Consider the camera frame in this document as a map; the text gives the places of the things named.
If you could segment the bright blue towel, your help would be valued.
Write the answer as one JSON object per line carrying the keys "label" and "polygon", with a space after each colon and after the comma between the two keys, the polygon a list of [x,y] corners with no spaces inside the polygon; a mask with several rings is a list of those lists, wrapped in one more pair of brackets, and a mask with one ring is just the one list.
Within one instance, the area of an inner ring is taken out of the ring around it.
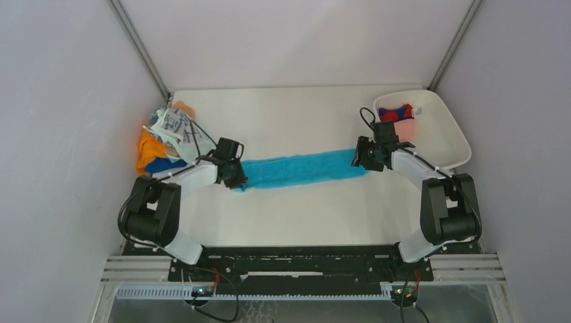
{"label": "bright blue towel", "polygon": [[310,155],[275,157],[242,162],[247,182],[238,192],[273,189],[347,180],[365,176],[369,171],[351,165],[354,151],[342,149]]}

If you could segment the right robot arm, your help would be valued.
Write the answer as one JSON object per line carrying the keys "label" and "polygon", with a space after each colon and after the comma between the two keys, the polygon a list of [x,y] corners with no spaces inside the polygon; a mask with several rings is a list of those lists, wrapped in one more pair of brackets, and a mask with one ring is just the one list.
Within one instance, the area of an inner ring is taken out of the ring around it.
{"label": "right robot arm", "polygon": [[420,191],[419,229],[396,243],[390,274],[408,279],[416,262],[455,242],[478,240],[483,231],[473,178],[431,164],[410,143],[358,138],[352,166],[406,177]]}

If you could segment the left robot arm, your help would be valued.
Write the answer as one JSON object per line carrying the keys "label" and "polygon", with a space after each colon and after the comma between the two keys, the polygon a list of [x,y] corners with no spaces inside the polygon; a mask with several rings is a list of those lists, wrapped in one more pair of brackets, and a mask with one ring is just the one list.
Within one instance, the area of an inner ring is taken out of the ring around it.
{"label": "left robot arm", "polygon": [[247,177],[237,157],[205,157],[189,166],[168,172],[161,178],[140,176],[118,214],[121,235],[133,243],[159,248],[184,264],[185,273],[196,281],[211,270],[203,258],[203,244],[180,228],[181,200],[215,184],[234,189],[244,186]]}

